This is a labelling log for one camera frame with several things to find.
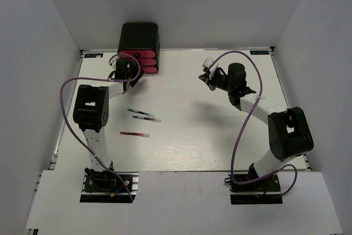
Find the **pink top drawer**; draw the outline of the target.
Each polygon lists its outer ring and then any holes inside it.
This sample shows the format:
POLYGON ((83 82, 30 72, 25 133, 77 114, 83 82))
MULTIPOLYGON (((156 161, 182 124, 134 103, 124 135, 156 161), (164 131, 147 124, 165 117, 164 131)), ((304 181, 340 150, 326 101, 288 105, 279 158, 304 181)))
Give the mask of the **pink top drawer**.
POLYGON ((138 58, 155 58, 157 53, 154 50, 121 50, 118 52, 121 55, 128 54, 130 56, 137 56, 138 58))

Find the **green pen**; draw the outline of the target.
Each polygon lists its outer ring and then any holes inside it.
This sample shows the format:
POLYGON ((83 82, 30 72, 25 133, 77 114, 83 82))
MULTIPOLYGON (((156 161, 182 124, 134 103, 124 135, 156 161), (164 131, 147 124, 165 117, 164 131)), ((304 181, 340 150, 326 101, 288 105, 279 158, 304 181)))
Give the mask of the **green pen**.
POLYGON ((147 112, 144 112, 144 111, 135 110, 135 109, 132 109, 132 108, 127 108, 127 110, 128 110, 129 112, 141 114, 141 115, 144 115, 144 116, 146 116, 146 117, 151 117, 151 118, 154 118, 154 117, 155 117, 154 114, 147 113, 147 112))

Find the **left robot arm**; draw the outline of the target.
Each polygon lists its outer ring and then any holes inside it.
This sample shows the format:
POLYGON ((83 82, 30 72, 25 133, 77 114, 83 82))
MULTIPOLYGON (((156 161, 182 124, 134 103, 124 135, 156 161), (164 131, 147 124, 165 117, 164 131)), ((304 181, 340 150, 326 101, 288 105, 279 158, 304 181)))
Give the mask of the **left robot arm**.
POLYGON ((73 121, 85 138, 84 145, 90 154, 90 168, 104 171, 97 178, 97 184, 103 190, 111 190, 116 185, 116 176, 108 172, 114 170, 105 135, 105 126, 109 119, 109 100, 126 93, 143 74, 137 60, 118 58, 108 80, 99 86, 81 84, 78 87, 73 121))

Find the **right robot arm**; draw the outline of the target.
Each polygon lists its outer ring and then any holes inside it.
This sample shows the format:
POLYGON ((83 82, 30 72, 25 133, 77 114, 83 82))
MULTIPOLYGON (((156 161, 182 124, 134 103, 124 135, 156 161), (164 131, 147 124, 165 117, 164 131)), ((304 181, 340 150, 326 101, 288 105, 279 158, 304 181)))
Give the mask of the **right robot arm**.
POLYGON ((245 67, 232 63, 225 72, 207 59, 203 64, 204 73, 199 76, 210 90, 221 89, 228 94, 229 102, 247 117, 256 117, 268 126, 269 150, 248 169, 248 178, 243 182, 230 174, 232 183, 249 185, 261 190, 268 179, 288 166, 292 159, 314 148, 309 125, 300 107, 285 108, 265 100, 247 86, 245 67))

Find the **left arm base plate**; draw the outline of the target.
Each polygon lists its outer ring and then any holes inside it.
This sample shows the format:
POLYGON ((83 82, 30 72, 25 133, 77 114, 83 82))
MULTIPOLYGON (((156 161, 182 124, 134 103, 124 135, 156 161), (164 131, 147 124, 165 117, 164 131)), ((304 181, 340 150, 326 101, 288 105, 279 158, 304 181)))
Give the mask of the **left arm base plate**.
POLYGON ((120 180, 108 171, 95 171, 85 168, 82 184, 81 203, 132 203, 138 190, 137 172, 121 173, 120 180))

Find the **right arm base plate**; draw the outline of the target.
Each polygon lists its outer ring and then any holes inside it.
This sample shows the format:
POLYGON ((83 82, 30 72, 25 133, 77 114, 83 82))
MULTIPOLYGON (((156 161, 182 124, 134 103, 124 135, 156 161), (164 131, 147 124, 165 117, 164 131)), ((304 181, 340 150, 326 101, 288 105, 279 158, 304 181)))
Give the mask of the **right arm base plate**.
POLYGON ((230 187, 232 205, 282 204, 281 186, 277 175, 247 185, 233 183, 230 176, 224 179, 230 187))

